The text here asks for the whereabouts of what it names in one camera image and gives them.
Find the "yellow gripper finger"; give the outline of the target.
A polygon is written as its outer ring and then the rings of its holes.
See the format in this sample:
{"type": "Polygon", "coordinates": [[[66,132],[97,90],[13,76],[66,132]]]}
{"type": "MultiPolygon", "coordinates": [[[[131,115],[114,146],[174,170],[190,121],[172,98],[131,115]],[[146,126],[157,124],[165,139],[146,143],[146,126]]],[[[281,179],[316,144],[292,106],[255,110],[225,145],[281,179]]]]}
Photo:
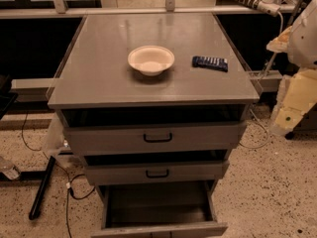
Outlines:
{"type": "Polygon", "coordinates": [[[267,45],[266,49],[274,53],[288,53],[289,52],[289,38],[291,28],[286,28],[276,38],[271,40],[267,45]]]}

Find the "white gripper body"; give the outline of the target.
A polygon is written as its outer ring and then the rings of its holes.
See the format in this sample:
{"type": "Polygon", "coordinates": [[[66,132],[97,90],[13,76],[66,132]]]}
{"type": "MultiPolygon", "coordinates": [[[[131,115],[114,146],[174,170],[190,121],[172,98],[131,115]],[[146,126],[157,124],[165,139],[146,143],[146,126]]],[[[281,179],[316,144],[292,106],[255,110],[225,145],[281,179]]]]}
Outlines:
{"type": "Polygon", "coordinates": [[[280,84],[269,124],[273,135],[285,136],[317,104],[317,70],[301,68],[285,75],[280,84]]]}

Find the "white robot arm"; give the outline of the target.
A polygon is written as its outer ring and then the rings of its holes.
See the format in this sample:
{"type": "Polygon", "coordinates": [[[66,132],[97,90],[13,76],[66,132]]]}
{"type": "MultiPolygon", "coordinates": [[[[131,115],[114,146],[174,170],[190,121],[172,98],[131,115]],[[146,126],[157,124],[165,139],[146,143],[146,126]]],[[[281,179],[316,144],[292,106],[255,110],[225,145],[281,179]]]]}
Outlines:
{"type": "Polygon", "coordinates": [[[317,0],[311,0],[293,24],[266,48],[287,53],[288,60],[299,67],[294,76],[287,76],[280,83],[270,117],[271,133],[285,136],[317,104],[317,0]]]}

